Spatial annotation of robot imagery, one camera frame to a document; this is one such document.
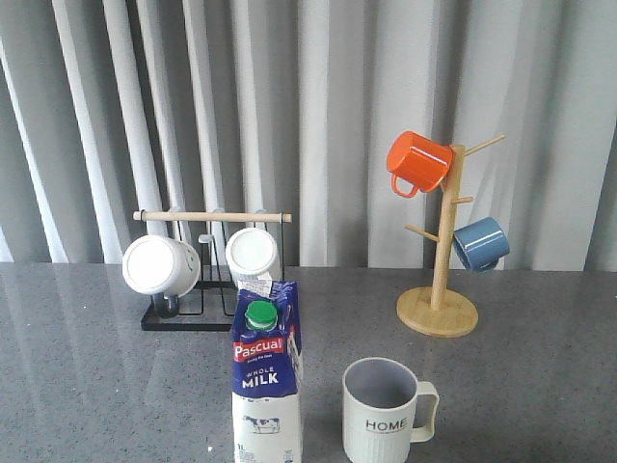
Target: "cup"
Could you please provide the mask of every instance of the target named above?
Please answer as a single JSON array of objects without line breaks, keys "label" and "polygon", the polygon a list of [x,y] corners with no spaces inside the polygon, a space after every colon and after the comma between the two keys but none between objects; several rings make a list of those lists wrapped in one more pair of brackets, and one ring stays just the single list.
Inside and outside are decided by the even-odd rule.
[{"label": "cup", "polygon": [[274,237],[262,229],[237,231],[225,249],[229,273],[233,282],[249,280],[279,280],[281,265]]},{"label": "cup", "polygon": [[508,237],[493,217],[485,217],[454,232],[454,251],[468,270],[493,270],[510,252]]},{"label": "cup", "polygon": [[[428,423],[413,427],[421,395],[431,399]],[[343,447],[353,463],[403,463],[410,443],[435,434],[440,397],[404,365],[381,357],[360,359],[343,374]]]},{"label": "cup", "polygon": [[[454,151],[414,132],[403,132],[388,153],[387,167],[392,173],[392,190],[404,198],[412,198],[419,190],[434,190],[447,175]],[[414,185],[410,193],[398,189],[399,178]]]},{"label": "cup", "polygon": [[126,283],[142,294],[181,297],[200,277],[200,257],[182,241],[149,234],[136,239],[122,257]]}]

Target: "round wooden base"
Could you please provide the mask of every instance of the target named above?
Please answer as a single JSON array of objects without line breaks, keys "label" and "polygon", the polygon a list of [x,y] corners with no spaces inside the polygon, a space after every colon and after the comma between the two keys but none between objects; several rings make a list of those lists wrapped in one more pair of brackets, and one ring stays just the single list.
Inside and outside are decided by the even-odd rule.
[{"label": "round wooden base", "polygon": [[398,298],[396,313],[403,323],[428,336],[458,338],[475,328],[478,312],[473,303],[458,292],[445,291],[443,307],[431,309],[430,286],[415,287]]}]

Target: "wooden peg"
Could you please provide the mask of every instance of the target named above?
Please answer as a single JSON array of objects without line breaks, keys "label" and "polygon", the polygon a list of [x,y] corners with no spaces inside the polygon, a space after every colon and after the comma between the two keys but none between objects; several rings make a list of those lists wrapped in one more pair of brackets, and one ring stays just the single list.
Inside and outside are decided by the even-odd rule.
[{"label": "wooden peg", "polygon": [[473,201],[473,196],[464,196],[462,198],[455,198],[452,200],[453,204],[461,204],[461,203],[471,203]]},{"label": "wooden peg", "polygon": [[488,140],[484,143],[481,143],[480,145],[477,145],[467,151],[465,151],[464,156],[467,157],[470,154],[474,154],[476,151],[480,151],[485,149],[486,147],[489,147],[490,145],[493,145],[497,142],[500,142],[501,140],[503,140],[505,138],[505,135],[501,134],[501,135],[497,135],[495,138],[492,138],[491,140]]},{"label": "wooden peg", "polygon": [[407,230],[411,230],[412,232],[416,232],[417,234],[421,234],[425,238],[432,239],[436,243],[440,242],[440,238],[438,236],[435,236],[434,234],[429,233],[428,231],[424,231],[423,229],[419,229],[418,227],[414,227],[413,225],[407,224],[405,228]]}]

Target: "wooden pole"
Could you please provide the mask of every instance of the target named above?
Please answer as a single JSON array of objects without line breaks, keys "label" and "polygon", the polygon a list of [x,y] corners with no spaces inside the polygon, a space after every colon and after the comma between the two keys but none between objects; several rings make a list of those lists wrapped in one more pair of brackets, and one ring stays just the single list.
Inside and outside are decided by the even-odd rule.
[{"label": "wooden pole", "polygon": [[456,220],[457,205],[453,203],[459,197],[461,177],[465,164],[465,147],[453,145],[454,160],[445,178],[445,187],[442,196],[442,215],[440,217],[440,240],[437,243],[435,256],[435,271],[433,274],[433,290],[431,292],[431,310],[438,311],[443,306],[447,273],[450,266],[450,251],[452,249],[452,235]]}]

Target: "gray curtain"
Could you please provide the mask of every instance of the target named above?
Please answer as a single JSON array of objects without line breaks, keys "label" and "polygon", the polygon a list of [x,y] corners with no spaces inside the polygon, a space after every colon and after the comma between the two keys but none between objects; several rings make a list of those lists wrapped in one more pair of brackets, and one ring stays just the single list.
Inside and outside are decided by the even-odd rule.
[{"label": "gray curtain", "polygon": [[457,215],[499,221],[501,268],[615,271],[616,19],[613,0],[1,1],[0,260],[118,263],[171,232],[132,212],[174,207],[292,213],[287,264],[430,267],[404,225],[437,232],[440,192],[400,198],[386,170],[412,130],[506,135],[466,162]]}]

